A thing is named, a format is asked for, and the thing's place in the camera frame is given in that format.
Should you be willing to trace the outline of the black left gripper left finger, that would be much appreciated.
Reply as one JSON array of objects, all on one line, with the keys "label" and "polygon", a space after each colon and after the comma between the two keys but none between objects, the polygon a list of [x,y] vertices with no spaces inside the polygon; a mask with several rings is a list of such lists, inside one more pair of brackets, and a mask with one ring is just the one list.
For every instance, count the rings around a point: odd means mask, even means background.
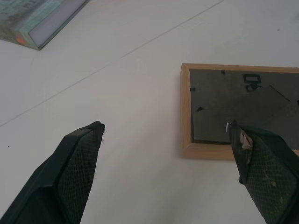
[{"label": "black left gripper left finger", "polygon": [[2,224],[79,224],[93,185],[105,126],[95,121],[64,136],[2,216]]}]

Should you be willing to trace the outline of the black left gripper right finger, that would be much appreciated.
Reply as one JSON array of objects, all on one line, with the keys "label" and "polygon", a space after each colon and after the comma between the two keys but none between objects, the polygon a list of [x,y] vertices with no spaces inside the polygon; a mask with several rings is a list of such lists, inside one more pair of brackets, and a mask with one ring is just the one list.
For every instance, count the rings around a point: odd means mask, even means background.
[{"label": "black left gripper right finger", "polygon": [[247,189],[268,224],[299,222],[299,157],[279,135],[241,126],[235,120],[226,132]]}]

